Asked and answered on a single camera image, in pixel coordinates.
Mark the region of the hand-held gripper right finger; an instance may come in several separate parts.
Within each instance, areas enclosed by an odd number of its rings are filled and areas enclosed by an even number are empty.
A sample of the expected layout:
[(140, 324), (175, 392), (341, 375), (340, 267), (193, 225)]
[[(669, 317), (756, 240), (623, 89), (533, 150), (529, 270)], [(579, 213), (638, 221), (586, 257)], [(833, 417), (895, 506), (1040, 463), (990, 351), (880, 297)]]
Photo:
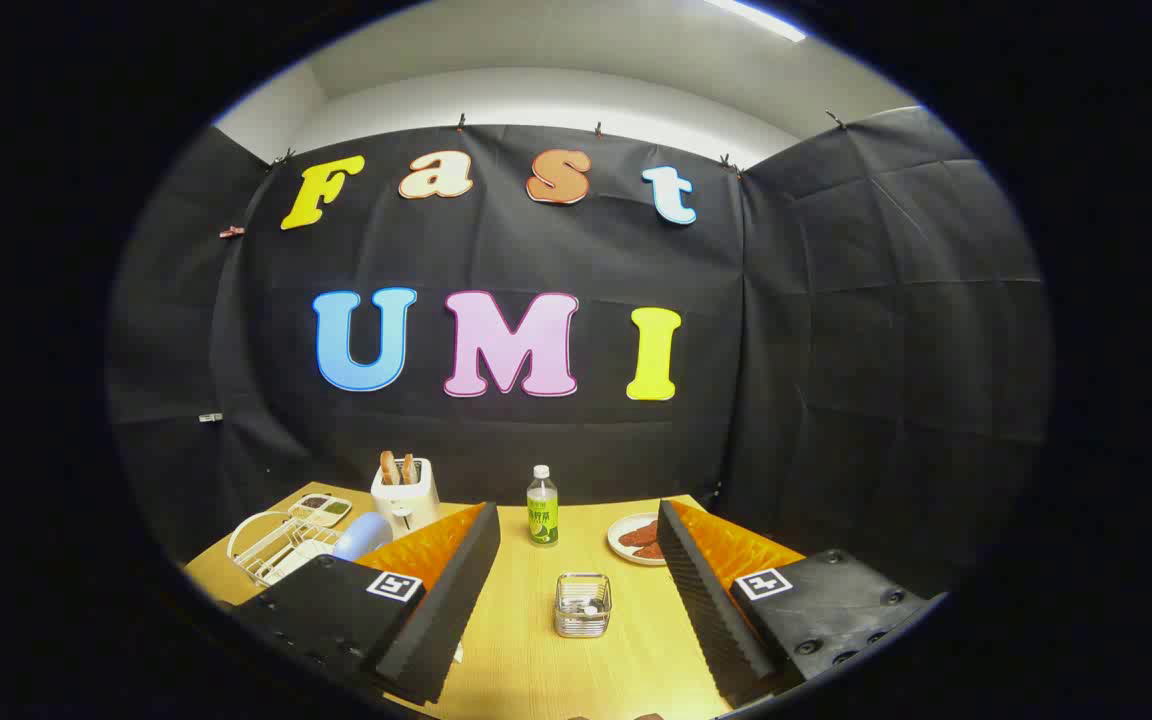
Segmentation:
[(823, 683), (937, 609), (846, 550), (803, 553), (679, 501), (658, 541), (719, 696), (733, 708)]

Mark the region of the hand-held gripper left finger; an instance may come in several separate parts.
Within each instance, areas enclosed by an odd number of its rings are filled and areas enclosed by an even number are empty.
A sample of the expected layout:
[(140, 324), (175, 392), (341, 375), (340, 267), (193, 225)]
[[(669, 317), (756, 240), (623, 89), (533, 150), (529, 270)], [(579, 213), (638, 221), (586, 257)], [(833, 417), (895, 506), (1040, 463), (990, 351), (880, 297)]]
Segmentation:
[(438, 702), (500, 546), (476, 503), (356, 560), (320, 553), (233, 612), (306, 670), (361, 694)]

